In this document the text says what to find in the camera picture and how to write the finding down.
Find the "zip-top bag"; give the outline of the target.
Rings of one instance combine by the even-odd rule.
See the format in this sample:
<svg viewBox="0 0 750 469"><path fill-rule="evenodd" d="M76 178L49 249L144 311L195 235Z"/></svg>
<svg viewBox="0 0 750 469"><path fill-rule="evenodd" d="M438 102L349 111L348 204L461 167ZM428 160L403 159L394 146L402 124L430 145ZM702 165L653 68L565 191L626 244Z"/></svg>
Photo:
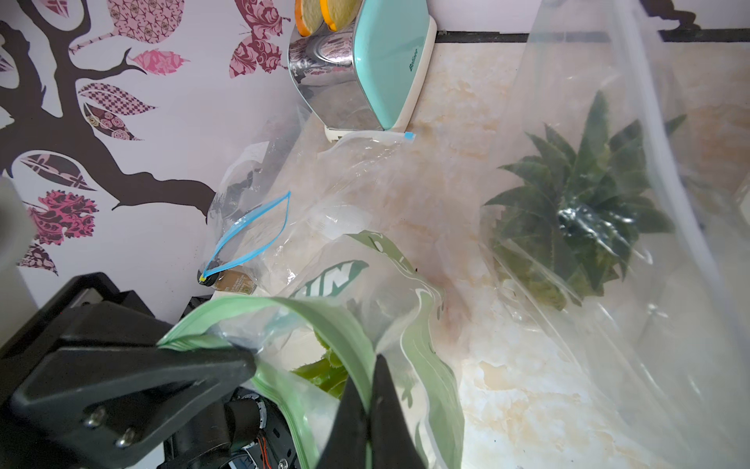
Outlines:
<svg viewBox="0 0 750 469"><path fill-rule="evenodd" d="M211 209L227 216L238 203L251 209L290 192L289 221L279 239L234 268L250 275L263 293L280 293L326 244L387 226L388 205L404 202L407 188L418 183L417 151L423 141L420 132L361 131L330 142L322 124L304 109L271 122L225 172L208 209L200 267Z"/></svg>

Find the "blue-zip bag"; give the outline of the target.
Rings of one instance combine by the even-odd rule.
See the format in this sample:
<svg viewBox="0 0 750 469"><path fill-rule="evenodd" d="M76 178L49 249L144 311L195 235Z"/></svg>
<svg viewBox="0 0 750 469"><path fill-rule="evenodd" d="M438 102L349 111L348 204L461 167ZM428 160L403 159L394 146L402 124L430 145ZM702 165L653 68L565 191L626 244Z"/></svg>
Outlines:
<svg viewBox="0 0 750 469"><path fill-rule="evenodd" d="M211 286L216 277L267 251L284 232L290 216L291 193L261 202L251 209L238 203L227 216L209 211L205 261L198 270L200 285Z"/></svg>

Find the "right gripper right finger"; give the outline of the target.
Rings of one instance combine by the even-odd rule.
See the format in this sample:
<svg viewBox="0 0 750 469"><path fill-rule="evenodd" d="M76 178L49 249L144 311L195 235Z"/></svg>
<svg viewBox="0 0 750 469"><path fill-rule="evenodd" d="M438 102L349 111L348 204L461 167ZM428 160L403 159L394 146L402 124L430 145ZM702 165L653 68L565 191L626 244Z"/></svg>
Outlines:
<svg viewBox="0 0 750 469"><path fill-rule="evenodd" d="M369 440L374 469L425 469L406 425L386 359L379 355L373 375Z"/></svg>

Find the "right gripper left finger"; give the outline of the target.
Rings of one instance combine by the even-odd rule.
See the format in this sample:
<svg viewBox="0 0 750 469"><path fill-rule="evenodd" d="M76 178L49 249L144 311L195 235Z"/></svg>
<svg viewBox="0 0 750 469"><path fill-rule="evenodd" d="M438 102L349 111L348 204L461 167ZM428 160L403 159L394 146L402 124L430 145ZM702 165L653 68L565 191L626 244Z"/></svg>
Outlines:
<svg viewBox="0 0 750 469"><path fill-rule="evenodd" d="M348 379L317 469L367 467L368 417L359 391Z"/></svg>

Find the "green-zip bag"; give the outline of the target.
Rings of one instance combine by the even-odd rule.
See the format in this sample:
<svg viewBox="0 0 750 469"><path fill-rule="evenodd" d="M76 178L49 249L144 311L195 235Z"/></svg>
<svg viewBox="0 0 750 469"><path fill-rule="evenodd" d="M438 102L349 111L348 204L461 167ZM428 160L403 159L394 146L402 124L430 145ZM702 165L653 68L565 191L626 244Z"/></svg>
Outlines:
<svg viewBox="0 0 750 469"><path fill-rule="evenodd" d="M320 460L341 402L293 373L325 353L314 334L341 359L364 401L382 355L425 465L457 468L464 415L456 377L436 354L430 330L442 315L443 292L394 242L363 231L326 244L280 295L229 295L198 307L159 347L252 351L257 371L249 385L280 410L304 468Z"/></svg>

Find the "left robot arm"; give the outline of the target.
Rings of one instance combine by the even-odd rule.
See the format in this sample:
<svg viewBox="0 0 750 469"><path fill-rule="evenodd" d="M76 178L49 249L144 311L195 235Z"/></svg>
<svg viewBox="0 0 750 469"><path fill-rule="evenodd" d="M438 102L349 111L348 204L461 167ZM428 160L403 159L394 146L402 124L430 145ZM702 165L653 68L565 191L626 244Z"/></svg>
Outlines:
<svg viewBox="0 0 750 469"><path fill-rule="evenodd" d="M174 352L134 291L104 274L75 277L35 313L1 295L1 464L128 468L246 466L262 436L294 445L279 410L249 390L240 349Z"/></svg>

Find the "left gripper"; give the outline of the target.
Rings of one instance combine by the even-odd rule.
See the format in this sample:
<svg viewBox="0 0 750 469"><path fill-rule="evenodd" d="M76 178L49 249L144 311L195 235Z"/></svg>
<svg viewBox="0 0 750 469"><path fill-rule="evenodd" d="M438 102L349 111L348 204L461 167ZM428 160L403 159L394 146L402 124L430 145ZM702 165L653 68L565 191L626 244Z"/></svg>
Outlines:
<svg viewBox="0 0 750 469"><path fill-rule="evenodd" d="M234 347L178 352L140 297L104 274L72 279L1 350L5 468L219 468L258 434L238 402L255 373Z"/></svg>

